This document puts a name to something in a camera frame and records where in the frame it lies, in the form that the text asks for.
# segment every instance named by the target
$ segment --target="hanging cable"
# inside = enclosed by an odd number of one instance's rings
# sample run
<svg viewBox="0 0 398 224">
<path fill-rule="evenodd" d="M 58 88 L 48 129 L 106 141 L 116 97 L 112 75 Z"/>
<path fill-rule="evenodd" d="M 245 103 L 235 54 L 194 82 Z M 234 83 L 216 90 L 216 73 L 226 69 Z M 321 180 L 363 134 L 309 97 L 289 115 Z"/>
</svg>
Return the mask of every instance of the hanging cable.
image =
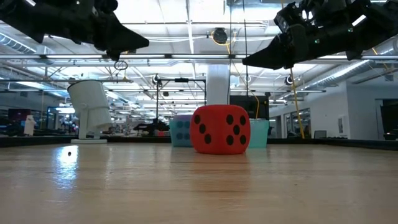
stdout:
<svg viewBox="0 0 398 224">
<path fill-rule="evenodd" d="M 246 88 L 248 88 L 248 83 L 244 81 L 244 79 L 242 78 L 242 75 L 238 71 L 238 68 L 236 67 L 236 65 L 235 65 L 235 63 L 233 61 L 232 61 L 232 64 L 234 65 L 234 67 L 236 69 L 236 72 L 238 73 L 240 79 L 243 81 L 243 84 L 245 85 Z M 260 101 L 259 101 L 259 98 L 252 91 L 250 91 L 250 92 L 253 94 L 253 96 L 257 100 L 256 119 L 258 119 L 258 117 L 259 117 L 259 109 L 260 109 Z"/>
<path fill-rule="evenodd" d="M 214 32 L 211 33 L 211 39 L 213 40 L 214 43 L 218 44 L 213 38 L 213 33 Z M 230 45 L 232 43 L 231 37 L 232 37 L 232 7 L 229 7 L 229 44 Z M 228 55 L 231 55 L 231 51 L 229 50 L 228 45 L 226 46 L 226 49 L 228 51 Z M 227 94 L 226 94 L 226 102 L 227 102 L 227 104 L 229 104 L 229 94 L 230 94 L 229 90 L 231 89 L 231 64 L 232 64 L 232 58 L 229 57 L 228 91 L 227 91 Z"/>
<path fill-rule="evenodd" d="M 284 1 L 283 0 L 280 0 L 280 5 L 282 6 L 282 8 L 284 8 Z M 293 94 L 294 94 L 294 105 L 296 107 L 297 120 L 298 120 L 298 125 L 300 126 L 301 138 L 305 139 L 303 123 L 301 121 L 301 116 L 300 116 L 299 103 L 297 102 L 296 84 L 295 84 L 295 81 L 294 81 L 294 75 L 293 75 L 293 69 L 292 68 L 290 68 L 290 77 L 292 79 L 292 90 L 293 90 Z"/>
<path fill-rule="evenodd" d="M 245 54 L 247 57 L 248 56 L 248 30 L 246 27 L 246 12 L 245 12 L 245 8 L 244 8 L 244 0 L 242 0 L 242 5 L 243 5 L 243 24 L 244 24 L 244 39 L 245 39 L 244 46 L 245 46 Z M 248 98 L 248 103 L 249 103 L 249 82 L 248 81 L 249 81 L 249 67 L 246 65 L 246 82 L 243 82 L 243 83 L 245 83 L 245 86 L 246 86 L 246 96 Z M 259 101 L 259 98 L 252 91 L 250 91 L 250 92 L 253 94 L 253 96 L 257 100 L 256 119 L 258 119 L 260 101 Z"/>
</svg>

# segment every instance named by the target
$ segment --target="white column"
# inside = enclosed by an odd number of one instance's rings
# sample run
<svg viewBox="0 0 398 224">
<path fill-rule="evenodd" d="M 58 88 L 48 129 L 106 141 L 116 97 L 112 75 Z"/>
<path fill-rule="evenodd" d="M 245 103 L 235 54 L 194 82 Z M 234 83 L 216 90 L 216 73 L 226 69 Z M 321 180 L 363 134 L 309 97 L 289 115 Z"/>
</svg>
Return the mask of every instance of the white column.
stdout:
<svg viewBox="0 0 398 224">
<path fill-rule="evenodd" d="M 209 65 L 206 90 L 207 105 L 229 104 L 229 65 Z"/>
</svg>

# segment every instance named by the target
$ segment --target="white cylinder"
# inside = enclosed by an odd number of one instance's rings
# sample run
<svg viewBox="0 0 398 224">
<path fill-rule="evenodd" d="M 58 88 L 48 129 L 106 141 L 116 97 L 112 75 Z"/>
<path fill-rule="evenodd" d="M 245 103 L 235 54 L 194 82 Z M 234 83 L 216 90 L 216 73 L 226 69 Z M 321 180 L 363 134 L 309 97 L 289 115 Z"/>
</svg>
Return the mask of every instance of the white cylinder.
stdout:
<svg viewBox="0 0 398 224">
<path fill-rule="evenodd" d="M 101 82 L 76 82 L 69 86 L 68 92 L 78 118 L 82 110 L 88 110 L 87 131 L 104 130 L 112 125 L 109 104 Z"/>
<path fill-rule="evenodd" d="M 229 65 L 209 65 L 206 76 L 208 105 L 229 103 Z"/>
</svg>

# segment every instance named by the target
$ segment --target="blue die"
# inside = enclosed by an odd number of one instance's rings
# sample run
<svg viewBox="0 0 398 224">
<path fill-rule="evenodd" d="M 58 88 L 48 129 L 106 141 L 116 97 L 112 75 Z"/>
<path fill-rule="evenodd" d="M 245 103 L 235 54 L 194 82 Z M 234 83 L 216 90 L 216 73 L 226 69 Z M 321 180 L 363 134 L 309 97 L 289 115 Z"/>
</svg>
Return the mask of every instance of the blue die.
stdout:
<svg viewBox="0 0 398 224">
<path fill-rule="evenodd" d="M 177 115 L 170 121 L 173 147 L 192 147 L 190 125 L 192 115 Z"/>
</svg>

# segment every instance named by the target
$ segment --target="teal bin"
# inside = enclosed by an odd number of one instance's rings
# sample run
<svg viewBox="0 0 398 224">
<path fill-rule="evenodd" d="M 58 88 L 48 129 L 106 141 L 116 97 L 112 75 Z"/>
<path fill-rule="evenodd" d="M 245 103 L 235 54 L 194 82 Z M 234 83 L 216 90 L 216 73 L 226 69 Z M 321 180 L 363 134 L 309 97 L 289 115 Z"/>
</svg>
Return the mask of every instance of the teal bin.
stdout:
<svg viewBox="0 0 398 224">
<path fill-rule="evenodd" d="M 192 115 L 177 115 L 170 121 L 173 147 L 192 147 L 190 124 Z"/>
<path fill-rule="evenodd" d="M 251 137 L 249 148 L 266 148 L 269 121 L 265 119 L 250 120 Z"/>
</svg>

